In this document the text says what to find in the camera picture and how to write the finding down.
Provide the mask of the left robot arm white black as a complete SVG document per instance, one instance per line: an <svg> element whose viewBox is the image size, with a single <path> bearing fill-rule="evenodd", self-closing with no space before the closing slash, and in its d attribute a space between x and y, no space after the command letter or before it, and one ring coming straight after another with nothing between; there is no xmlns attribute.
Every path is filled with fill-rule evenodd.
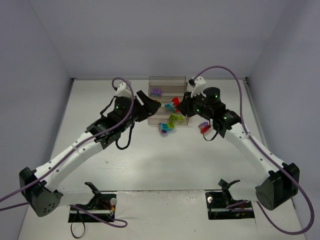
<svg viewBox="0 0 320 240"><path fill-rule="evenodd" d="M22 196L38 217L44 217L57 208L63 197L60 183L81 164L117 142L126 129L136 122L153 116L161 103L149 98L141 90L134 99L115 96L110 102L114 107L107 115L90 124L81 136L63 152L47 163L19 173Z"/></svg>

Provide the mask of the red lego brick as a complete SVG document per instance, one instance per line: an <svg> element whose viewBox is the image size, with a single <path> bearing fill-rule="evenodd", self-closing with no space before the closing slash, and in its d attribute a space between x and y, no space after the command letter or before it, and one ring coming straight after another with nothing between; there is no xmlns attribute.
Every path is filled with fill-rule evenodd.
<svg viewBox="0 0 320 240"><path fill-rule="evenodd" d="M174 109L177 109L177 105L180 103L179 98L178 98L178 97L174 97L174 98L171 100L171 102L172 102L173 108L174 108Z"/></svg>

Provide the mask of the blue small lego brick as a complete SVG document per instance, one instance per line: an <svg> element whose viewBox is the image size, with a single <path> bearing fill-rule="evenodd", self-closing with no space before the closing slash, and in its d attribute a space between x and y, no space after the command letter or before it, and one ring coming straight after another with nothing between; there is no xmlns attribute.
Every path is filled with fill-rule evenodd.
<svg viewBox="0 0 320 240"><path fill-rule="evenodd" d="M165 109L166 112L175 112L176 111L173 102L164 104L164 109Z"/></svg>

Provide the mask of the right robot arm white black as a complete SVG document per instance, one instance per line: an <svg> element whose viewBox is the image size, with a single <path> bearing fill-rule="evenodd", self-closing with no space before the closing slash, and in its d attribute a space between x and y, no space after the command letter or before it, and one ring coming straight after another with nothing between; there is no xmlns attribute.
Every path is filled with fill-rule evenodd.
<svg viewBox="0 0 320 240"><path fill-rule="evenodd" d="M258 172L259 178L254 183L221 179L218 184L228 200L256 201L272 211L298 193L298 188L289 178L298 181L299 168L294 163L286 164L253 135L245 132L240 116L221 102L219 88L205 88L204 93L197 96L187 91L177 109L185 117L198 115L210 121L213 129L235 146Z"/></svg>

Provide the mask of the purple rounded lego brick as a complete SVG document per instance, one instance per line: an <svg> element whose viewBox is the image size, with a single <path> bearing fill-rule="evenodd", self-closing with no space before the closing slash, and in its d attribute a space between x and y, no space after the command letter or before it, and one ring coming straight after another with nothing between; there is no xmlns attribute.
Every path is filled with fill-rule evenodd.
<svg viewBox="0 0 320 240"><path fill-rule="evenodd" d="M161 97L162 96L162 90L160 88L152 88L150 91L150 95L152 97Z"/></svg>

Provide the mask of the red curved lego piece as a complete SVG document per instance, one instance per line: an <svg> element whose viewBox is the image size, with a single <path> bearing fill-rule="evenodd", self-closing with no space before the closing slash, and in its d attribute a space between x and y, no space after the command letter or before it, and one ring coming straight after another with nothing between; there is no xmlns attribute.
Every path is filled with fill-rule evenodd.
<svg viewBox="0 0 320 240"><path fill-rule="evenodd" d="M201 134L204 134L204 133L205 133L206 131L208 131L210 128L211 128L211 126L210 126L210 125L207 125L207 126L203 127L203 128L200 130L200 133L201 133Z"/></svg>

